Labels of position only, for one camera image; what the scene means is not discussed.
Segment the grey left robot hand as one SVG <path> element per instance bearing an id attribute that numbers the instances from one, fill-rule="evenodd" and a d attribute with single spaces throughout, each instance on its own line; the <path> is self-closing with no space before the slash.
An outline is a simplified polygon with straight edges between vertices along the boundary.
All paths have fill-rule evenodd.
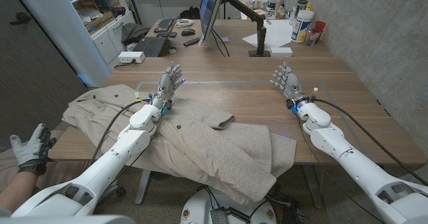
<path id="1" fill-rule="evenodd" d="M 158 81 L 154 97 L 152 98 L 152 105 L 158 109 L 163 108 L 165 103 L 173 98 L 179 86 L 185 82 L 182 76 L 181 65 L 175 65 L 174 62 L 171 62 Z"/>

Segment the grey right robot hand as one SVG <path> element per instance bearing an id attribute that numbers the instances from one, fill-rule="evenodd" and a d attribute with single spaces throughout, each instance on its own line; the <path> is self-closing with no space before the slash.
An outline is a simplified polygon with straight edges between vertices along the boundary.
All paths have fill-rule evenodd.
<path id="1" fill-rule="evenodd" d="M 280 65 L 279 70 L 274 71 L 273 77 L 270 84 L 277 86 L 283 92 L 288 109 L 297 112 L 308 103 L 308 97 L 305 95 L 297 75 L 293 73 L 287 62 Z"/>

